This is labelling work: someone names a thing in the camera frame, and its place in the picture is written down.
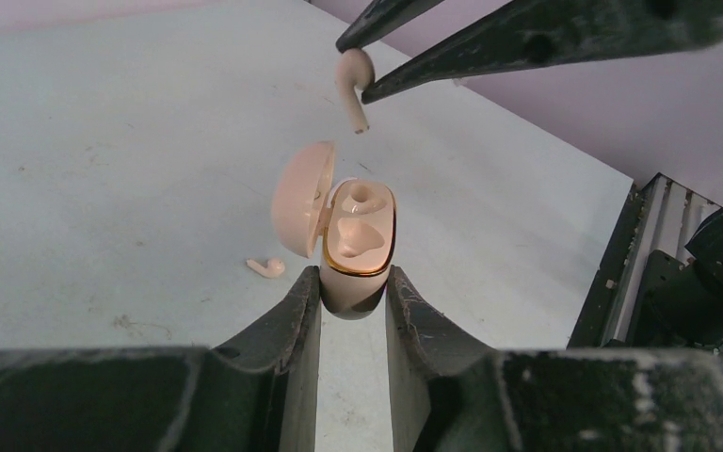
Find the metal frame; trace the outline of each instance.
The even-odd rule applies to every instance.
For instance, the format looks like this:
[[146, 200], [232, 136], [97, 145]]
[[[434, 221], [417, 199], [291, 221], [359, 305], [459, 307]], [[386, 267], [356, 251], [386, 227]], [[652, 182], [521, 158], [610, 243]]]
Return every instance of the metal frame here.
[[648, 257], [661, 250], [686, 262], [691, 254], [684, 245], [719, 208], [663, 174], [641, 191], [632, 191], [567, 347], [624, 343]]

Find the earbud case lid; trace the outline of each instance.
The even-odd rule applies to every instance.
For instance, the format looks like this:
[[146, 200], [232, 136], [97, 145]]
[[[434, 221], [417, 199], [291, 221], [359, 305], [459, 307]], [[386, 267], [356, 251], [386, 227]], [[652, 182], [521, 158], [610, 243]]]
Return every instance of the earbud case lid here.
[[270, 216], [281, 244], [303, 257], [312, 257], [334, 172], [333, 141], [319, 141], [289, 161], [273, 195]]

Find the black machine part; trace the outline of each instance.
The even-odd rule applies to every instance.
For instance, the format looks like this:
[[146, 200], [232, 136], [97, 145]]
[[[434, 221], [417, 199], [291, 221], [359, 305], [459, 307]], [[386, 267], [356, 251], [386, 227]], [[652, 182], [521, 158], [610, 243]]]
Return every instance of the black machine part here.
[[722, 342], [723, 208], [703, 221], [686, 248], [696, 258], [691, 264], [659, 250], [648, 259], [629, 345]]
[[[428, 304], [401, 268], [387, 287], [396, 452], [723, 450], [712, 356], [498, 351]], [[318, 288], [307, 267], [282, 302], [212, 350], [0, 351], [0, 450], [313, 451]]]

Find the scuff mark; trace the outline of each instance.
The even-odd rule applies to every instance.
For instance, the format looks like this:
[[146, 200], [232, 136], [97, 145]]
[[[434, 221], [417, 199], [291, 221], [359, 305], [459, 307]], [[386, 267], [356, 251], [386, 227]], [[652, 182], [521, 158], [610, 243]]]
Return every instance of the scuff mark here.
[[142, 330], [138, 327], [158, 328], [165, 331], [166, 339], [171, 340], [173, 338], [173, 333], [170, 331], [170, 328], [155, 323], [134, 322], [126, 314], [115, 316], [115, 319], [112, 321], [112, 327], [127, 330], [130, 337], [133, 337], [133, 333], [136, 333], [139, 337], [144, 337]]
[[635, 402], [635, 408], [640, 413], [650, 412], [655, 408], [655, 402], [652, 401], [652, 386], [645, 372], [637, 372], [634, 375], [634, 390], [638, 394]]
[[681, 428], [671, 421], [664, 421], [664, 450], [666, 452], [677, 452], [681, 450], [681, 437], [678, 435]]
[[168, 425], [165, 436], [159, 441], [159, 445], [156, 448], [158, 451], [175, 450], [179, 444], [179, 440], [184, 433], [186, 421], [189, 418], [189, 408], [192, 403], [192, 397], [198, 388], [198, 380], [201, 376], [202, 369], [201, 360], [201, 357], [185, 355], [184, 362], [187, 367], [187, 377], [185, 387], [182, 391], [182, 398], [179, 400], [179, 410], [176, 412], [176, 417], [174, 417]]
[[373, 171], [372, 171], [371, 169], [367, 168], [366, 165], [364, 165], [362, 162], [358, 162], [358, 161], [357, 161], [356, 163], [358, 163], [360, 167], [362, 167], [362, 168], [364, 168], [365, 170], [367, 170], [367, 172], [369, 172], [370, 174], [374, 174]]
[[108, 166], [109, 166], [108, 163], [99, 163], [99, 162], [96, 162], [95, 160], [96, 160], [97, 158], [98, 158], [98, 154], [95, 154], [95, 155], [91, 156], [91, 157], [89, 158], [89, 165], [87, 166], [87, 168], [91, 168], [91, 167], [108, 167]]
[[633, 362], [639, 370], [650, 370], [659, 364], [674, 367], [686, 363], [686, 360], [691, 359], [691, 356], [688, 354], [667, 353], [659, 350], [639, 348], [622, 349], [619, 355], [615, 355], [608, 348], [571, 348], [569, 350], [552, 352], [551, 356], [573, 358], [575, 360], [602, 361], [605, 363]]
[[503, 372], [506, 357], [503, 353], [497, 353], [494, 358], [494, 378], [497, 381], [497, 392], [500, 396], [500, 405], [503, 410], [503, 420], [506, 422], [506, 432], [511, 440], [511, 447], [515, 450], [523, 450], [522, 435], [520, 434], [520, 426], [514, 417], [514, 409], [511, 407], [511, 398], [508, 396], [506, 388], [506, 376]]
[[153, 359], [159, 356], [155, 349], [97, 349], [97, 350], [65, 350], [65, 351], [26, 351], [0, 352], [0, 382], [17, 371], [35, 365], [55, 363], [95, 364], [102, 361], [120, 358], [126, 361]]
[[257, 195], [261, 196], [262, 198], [267, 199], [267, 196], [265, 196], [265, 195], [263, 195], [262, 193], [259, 193], [258, 191], [254, 190], [252, 186], [249, 186], [248, 184], [246, 184], [246, 183], [244, 183], [244, 182], [240, 182], [239, 184], [240, 184], [241, 186], [247, 188], [248, 190], [256, 193]]
[[597, 430], [586, 429], [578, 432], [578, 437], [584, 441], [594, 441], [601, 437]]

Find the open charging case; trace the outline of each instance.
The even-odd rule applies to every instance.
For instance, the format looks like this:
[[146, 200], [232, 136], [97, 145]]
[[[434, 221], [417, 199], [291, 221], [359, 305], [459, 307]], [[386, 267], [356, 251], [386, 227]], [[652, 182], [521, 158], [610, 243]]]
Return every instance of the open charging case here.
[[354, 179], [337, 186], [331, 197], [335, 156], [330, 141], [299, 151], [279, 180], [271, 217], [281, 243], [300, 256], [312, 257], [323, 236], [323, 304], [338, 317], [362, 318], [378, 306], [389, 276], [394, 195], [384, 184]]

